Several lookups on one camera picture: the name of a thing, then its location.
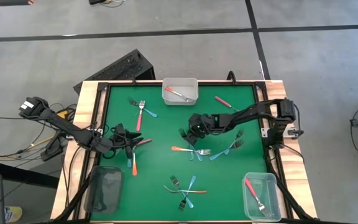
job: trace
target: plastic container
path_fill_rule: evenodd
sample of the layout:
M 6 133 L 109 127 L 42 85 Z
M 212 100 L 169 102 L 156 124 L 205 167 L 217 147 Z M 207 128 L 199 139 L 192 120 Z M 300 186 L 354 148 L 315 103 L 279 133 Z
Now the plastic container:
M 85 211 L 113 214 L 118 209 L 123 178 L 118 167 L 94 167 L 84 203 Z
M 166 86 L 191 100 L 185 101 L 180 96 L 164 90 Z M 164 78 L 162 80 L 162 98 L 166 105 L 192 106 L 198 99 L 198 80 L 195 78 Z
M 257 194 L 260 202 L 265 205 L 266 211 L 270 214 L 266 217 L 260 210 L 258 202 L 246 186 L 246 178 L 251 182 L 252 188 Z M 276 177 L 269 173 L 249 172 L 242 180 L 242 194 L 244 198 L 244 212 L 254 221 L 277 222 L 281 220 L 281 212 L 277 198 Z

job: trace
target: blue handle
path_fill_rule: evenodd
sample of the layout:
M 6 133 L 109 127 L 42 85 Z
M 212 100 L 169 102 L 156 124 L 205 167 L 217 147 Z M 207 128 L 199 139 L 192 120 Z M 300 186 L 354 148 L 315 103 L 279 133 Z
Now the blue handle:
M 219 157 L 221 154 L 223 154 L 224 152 L 226 152 L 226 150 L 225 150 L 225 151 L 221 151 L 220 153 L 211 156 L 209 159 L 212 161 L 212 160 L 218 158 L 218 157 Z
M 233 147 L 234 143 L 236 143 L 236 140 L 234 140 L 234 141 L 231 143 L 231 145 L 229 146 L 229 148 L 224 151 L 224 154 L 225 154 L 225 155 L 228 155 L 228 154 L 229 154 L 230 149 L 231 149 L 231 147 Z
M 192 178 L 191 178 L 191 182 L 190 182 L 190 185 L 189 185 L 189 189 L 188 189 L 188 190 L 191 190 L 191 187 L 193 186 L 193 184 L 194 184 L 195 181 L 196 181 L 196 176 L 193 175 Z M 186 192 L 186 195 L 185 195 L 185 197 L 186 197 L 186 202 L 187 202 L 187 204 L 189 205 L 190 208 L 193 208 L 194 205 L 193 205 L 193 203 L 190 201 L 190 199 L 187 197 L 187 195 L 189 195 L 189 192 Z
M 190 152 L 190 161 L 193 161 L 193 159 L 194 159 L 194 152 L 191 151 L 191 152 Z
M 153 116 L 153 118 L 156 118 L 156 117 L 158 116 L 157 114 L 155 114 L 155 113 L 149 111 L 148 109 L 143 109 L 143 110 L 145 110 L 146 112 L 148 112 L 149 115 Z
M 203 161 L 203 157 L 197 152 L 197 151 L 194 151 L 194 153 L 196 154 L 197 156 L 197 159 L 202 162 Z

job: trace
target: wooden table frame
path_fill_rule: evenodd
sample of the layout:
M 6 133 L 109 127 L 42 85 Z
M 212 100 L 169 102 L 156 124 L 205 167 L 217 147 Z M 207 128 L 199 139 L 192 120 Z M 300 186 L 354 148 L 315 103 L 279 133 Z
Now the wooden table frame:
M 151 84 L 151 83 L 161 83 L 161 80 L 144 80 L 137 81 L 138 84 Z M 209 82 L 209 83 L 230 83 L 231 80 L 199 80 L 199 82 Z M 254 82 L 257 88 L 257 94 L 259 101 L 263 100 L 272 100 L 272 99 L 281 99 L 286 97 L 284 84 L 280 80 L 238 80 L 238 83 L 244 82 Z M 107 100 L 106 96 L 106 87 L 108 83 L 116 83 L 122 85 L 128 85 L 132 83 L 129 80 L 114 80 L 114 81 L 85 81 L 81 89 L 80 97 L 78 99 L 78 105 L 75 113 L 74 124 L 80 128 L 85 128 L 92 123 L 96 123 L 96 127 L 100 126 L 102 123 L 103 109 L 105 107 L 105 102 Z M 274 107 L 271 108 L 272 114 L 275 116 L 276 110 Z M 269 126 L 267 120 L 263 120 L 264 126 Z M 284 142 L 287 146 L 290 146 L 300 152 L 299 144 L 297 140 L 284 139 Z M 68 198 L 71 200 L 76 194 L 81 179 L 81 174 L 83 169 L 86 169 L 85 174 L 88 175 L 91 171 L 94 164 L 94 152 L 86 152 L 85 150 L 79 150 L 75 155 L 75 151 L 78 148 L 75 141 L 70 141 L 67 145 L 66 156 L 64 160 L 64 169 L 66 170 L 66 179 L 68 178 L 68 171 L 71 160 L 71 176 L 70 176 L 70 188 L 68 191 Z M 88 162 L 85 162 L 85 157 L 89 156 Z M 312 217 L 316 217 L 316 209 L 314 207 L 313 198 L 311 196 L 311 191 L 309 187 L 308 178 L 306 175 L 305 166 L 303 164 L 302 158 L 299 155 L 294 154 L 291 151 L 282 149 L 278 154 L 273 155 L 273 152 L 270 152 L 271 157 L 276 157 L 282 162 L 282 172 L 278 169 L 276 160 L 273 160 L 273 167 L 275 171 L 285 177 L 285 182 L 287 184 L 287 189 L 291 192 L 295 200 L 299 203 L 300 206 L 305 210 L 305 212 Z M 56 192 L 55 203 L 53 205 L 51 218 L 55 218 L 61 214 L 65 208 L 65 200 L 67 197 L 66 187 L 65 187 L 65 177 L 62 172 L 60 175 L 60 181 L 58 189 Z M 284 202 L 283 195 L 281 192 L 278 194 L 280 201 L 280 208 L 282 217 L 288 217 L 286 211 L 286 205 Z M 82 198 L 81 206 L 77 208 L 75 218 L 86 218 L 86 212 L 83 209 L 83 202 L 85 197 Z

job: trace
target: wooden table edge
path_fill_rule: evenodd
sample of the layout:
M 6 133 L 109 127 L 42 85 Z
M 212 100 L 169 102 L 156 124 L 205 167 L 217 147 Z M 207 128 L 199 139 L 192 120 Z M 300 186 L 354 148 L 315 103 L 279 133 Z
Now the wooden table edge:
M 231 80 L 198 80 L 199 82 L 209 82 L 209 83 L 230 83 Z M 106 80 L 106 81 L 84 81 L 81 88 L 81 93 L 78 99 L 77 111 L 75 113 L 74 124 L 80 128 L 87 127 L 90 125 L 91 117 L 93 113 L 94 103 L 96 101 L 96 92 L 98 89 L 99 83 L 132 83 L 132 80 Z M 137 80 L 137 83 L 162 83 L 162 80 Z M 285 88 L 282 80 L 237 80 L 238 83 L 244 82 L 265 82 L 268 98 L 284 98 L 287 97 L 285 93 Z M 261 90 L 258 90 L 259 100 L 262 100 Z M 106 91 L 102 91 L 99 108 L 97 113 L 97 126 L 101 122 L 101 116 L 103 113 L 103 105 L 106 99 Z M 297 140 L 287 140 L 285 139 L 285 144 L 296 149 L 300 152 L 300 147 Z M 75 141 L 69 141 L 65 160 L 64 167 L 66 170 L 66 177 L 68 178 L 68 167 L 73 158 L 75 150 L 78 148 Z M 79 179 L 81 175 L 81 168 L 84 161 L 85 150 L 79 150 L 74 158 L 73 167 L 71 168 L 71 178 L 70 178 L 70 191 L 69 198 L 73 198 L 74 194 L 78 190 Z M 91 165 L 93 164 L 94 153 L 91 154 L 91 159 L 89 160 L 89 166 L 87 173 L 91 170 Z M 314 207 L 313 198 L 311 195 L 308 178 L 306 174 L 305 165 L 302 163 L 302 160 L 299 156 L 294 155 L 290 151 L 282 149 L 281 151 L 283 170 L 285 173 L 285 178 L 287 182 L 287 187 L 291 194 L 294 196 L 295 200 L 303 207 L 306 213 L 312 217 L 317 217 L 316 209 Z M 280 208 L 282 211 L 282 217 L 286 217 L 285 207 L 283 206 L 283 196 L 278 194 L 280 201 Z M 51 219 L 59 216 L 63 209 L 65 208 L 65 199 L 66 199 L 66 188 L 65 188 L 65 178 L 63 172 L 60 174 L 60 181 L 55 196 L 55 201 L 52 208 Z M 83 209 L 83 202 L 85 197 L 83 197 L 81 202 L 80 209 L 80 218 L 85 217 L 85 211 Z

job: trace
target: concrete floor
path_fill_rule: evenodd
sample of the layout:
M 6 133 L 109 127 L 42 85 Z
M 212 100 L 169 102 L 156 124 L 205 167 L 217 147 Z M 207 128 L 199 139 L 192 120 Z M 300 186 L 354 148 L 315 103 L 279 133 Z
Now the concrete floor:
M 356 0 L 255 0 L 252 6 L 259 27 L 358 24 Z M 0 37 L 222 27 L 250 27 L 243 0 L 128 0 L 115 9 L 86 0 L 37 0 L 33 6 L 0 7 Z M 301 110 L 300 144 L 318 216 L 358 223 L 358 153 L 349 132 L 358 109 L 358 30 L 260 38 L 271 78 L 284 80 Z M 27 96 L 76 103 L 71 86 L 133 49 L 150 60 L 158 79 L 225 78 L 229 70 L 238 79 L 262 78 L 251 33 L 0 42 L 0 116 L 17 116 Z M 32 121 L 0 120 L 0 154 L 27 147 L 40 129 Z M 47 130 L 43 137 L 51 134 Z M 354 137 L 358 145 L 358 129 Z M 58 157 L 22 167 L 48 173 L 61 163 Z M 15 186 L 6 182 L 6 191 Z M 36 200 L 21 200 L 25 194 Z M 49 196 L 39 198 L 42 194 Z M 53 195 L 24 185 L 6 202 L 24 208 L 20 223 L 32 223 L 48 219 Z

